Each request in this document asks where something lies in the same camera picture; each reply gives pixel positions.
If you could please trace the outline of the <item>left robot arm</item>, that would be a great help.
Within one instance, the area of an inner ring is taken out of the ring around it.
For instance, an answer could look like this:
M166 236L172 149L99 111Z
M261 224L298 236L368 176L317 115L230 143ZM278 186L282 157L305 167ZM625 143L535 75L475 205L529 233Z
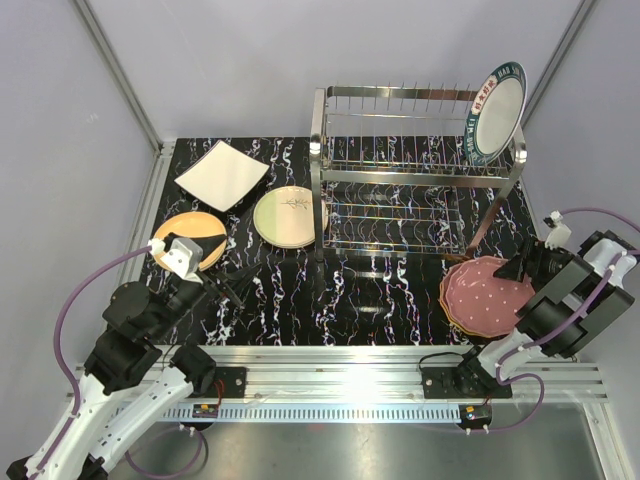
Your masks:
M163 352L155 340L166 335L203 299L229 300L243 308L240 294L257 275L257 264L236 272L208 273L200 269L206 252L221 246L223 234L200 238L170 232L151 239L99 268L83 280L65 301L54 327L54 354L69 381L73 400L45 443L31 456L14 461L10 479L105 479L131 445L166 411L190 398L239 398L245 392L244 367L218 367L197 344L185 343L146 391L123 407ZM61 351L63 322L79 294L108 270L149 254L178 277L174 289L156 293L139 281L120 285L103 312L106 330L97 338L76 376Z

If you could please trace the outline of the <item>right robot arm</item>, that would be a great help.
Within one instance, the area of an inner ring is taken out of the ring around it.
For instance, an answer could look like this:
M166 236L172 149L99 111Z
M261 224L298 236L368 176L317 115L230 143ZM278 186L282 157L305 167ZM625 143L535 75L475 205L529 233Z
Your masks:
M534 294L516 309L507 334L463 355L452 382L465 397L491 396L532 360L568 358L589 344L634 303L623 279L639 251L611 231L596 231L574 254L529 238L493 274L509 286L528 280Z

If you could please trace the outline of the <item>stainless steel dish rack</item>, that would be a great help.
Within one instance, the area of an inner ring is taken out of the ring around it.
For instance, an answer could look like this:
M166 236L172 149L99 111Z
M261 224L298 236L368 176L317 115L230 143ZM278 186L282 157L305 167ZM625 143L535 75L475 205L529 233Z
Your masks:
M445 86L315 90L308 159L318 261L474 254L527 155L516 128L496 159L466 156L475 95Z

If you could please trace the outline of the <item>grey green-rimmed plate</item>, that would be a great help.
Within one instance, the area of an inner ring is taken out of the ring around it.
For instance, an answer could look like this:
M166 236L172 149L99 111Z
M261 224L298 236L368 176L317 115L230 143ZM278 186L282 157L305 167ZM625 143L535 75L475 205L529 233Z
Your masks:
M494 161L512 140L527 97L524 67L509 61L495 68L478 89L464 126L464 151L473 166Z

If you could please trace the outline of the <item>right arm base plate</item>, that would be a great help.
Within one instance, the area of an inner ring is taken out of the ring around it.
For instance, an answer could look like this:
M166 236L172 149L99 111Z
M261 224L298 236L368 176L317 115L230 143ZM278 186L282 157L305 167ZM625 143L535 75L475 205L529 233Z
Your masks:
M423 366L419 372L428 400L510 399L513 395L509 385L499 385L491 375L467 367Z

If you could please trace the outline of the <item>cream bordered plate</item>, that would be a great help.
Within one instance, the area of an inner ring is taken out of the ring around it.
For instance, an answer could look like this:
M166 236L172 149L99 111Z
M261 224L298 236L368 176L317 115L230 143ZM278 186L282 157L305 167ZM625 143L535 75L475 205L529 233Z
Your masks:
M315 240L312 191L284 186L260 198L253 211L253 224L260 237L284 249L298 249Z

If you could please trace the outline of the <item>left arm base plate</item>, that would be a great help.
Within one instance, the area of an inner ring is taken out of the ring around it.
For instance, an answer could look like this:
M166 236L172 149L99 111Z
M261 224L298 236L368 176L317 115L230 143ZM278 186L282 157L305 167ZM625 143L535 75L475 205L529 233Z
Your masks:
M244 366L217 366L209 388L199 395L200 398L216 398L219 393L223 399L242 399L247 387L248 369Z

